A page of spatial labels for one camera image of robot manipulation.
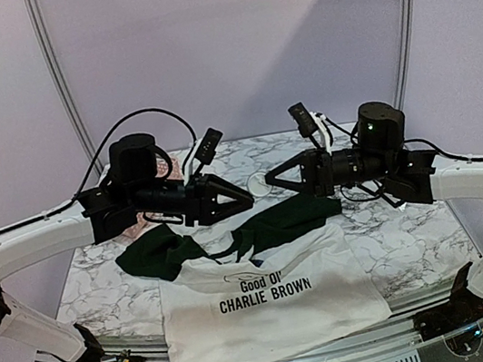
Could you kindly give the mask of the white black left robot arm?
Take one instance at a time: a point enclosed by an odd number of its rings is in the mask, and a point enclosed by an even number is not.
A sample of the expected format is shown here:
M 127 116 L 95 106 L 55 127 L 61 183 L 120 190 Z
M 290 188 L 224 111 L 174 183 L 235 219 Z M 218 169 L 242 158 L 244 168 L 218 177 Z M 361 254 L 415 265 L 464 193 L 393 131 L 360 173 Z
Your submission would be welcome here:
M 231 182 L 201 174 L 189 181 L 91 188 L 62 207 L 0 229 L 0 338 L 61 362 L 146 362 L 130 351 L 107 355 L 89 328 L 56 319 L 74 250 L 118 237 L 142 212 L 211 226 L 249 210 L 253 202 Z

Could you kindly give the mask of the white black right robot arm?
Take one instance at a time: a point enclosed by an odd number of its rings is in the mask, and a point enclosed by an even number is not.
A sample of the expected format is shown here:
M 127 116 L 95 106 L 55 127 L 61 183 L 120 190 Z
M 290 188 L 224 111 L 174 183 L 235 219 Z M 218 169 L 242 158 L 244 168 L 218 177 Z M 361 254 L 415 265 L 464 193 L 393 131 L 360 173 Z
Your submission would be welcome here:
M 403 203 L 445 201 L 471 236 L 480 258 L 458 270 L 446 302 L 421 311 L 414 327 L 424 340 L 483 318 L 483 156 L 458 157 L 433 146 L 410 150 L 403 138 L 366 142 L 329 153 L 308 150 L 266 173 L 272 186 L 314 196 L 378 180 L 377 196 Z

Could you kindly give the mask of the white and green t-shirt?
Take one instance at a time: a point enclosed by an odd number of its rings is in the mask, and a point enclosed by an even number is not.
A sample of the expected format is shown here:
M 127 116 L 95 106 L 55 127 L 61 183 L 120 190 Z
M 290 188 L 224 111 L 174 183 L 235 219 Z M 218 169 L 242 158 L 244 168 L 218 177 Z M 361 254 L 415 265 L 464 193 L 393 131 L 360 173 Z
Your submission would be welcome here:
M 158 281 L 170 362 L 277 362 L 390 316 L 334 221 L 341 212 L 340 200 L 295 195 L 228 231 L 229 247 L 213 253 L 161 225 L 116 263 Z

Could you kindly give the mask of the round landscape picture badge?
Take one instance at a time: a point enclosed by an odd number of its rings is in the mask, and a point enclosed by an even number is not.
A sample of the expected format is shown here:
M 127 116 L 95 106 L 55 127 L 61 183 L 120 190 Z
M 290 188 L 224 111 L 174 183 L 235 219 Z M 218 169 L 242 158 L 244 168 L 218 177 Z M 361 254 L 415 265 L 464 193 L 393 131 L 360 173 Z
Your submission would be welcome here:
M 266 181 L 265 173 L 255 172 L 247 180 L 247 190 L 253 197 L 264 198 L 271 193 L 272 186 Z

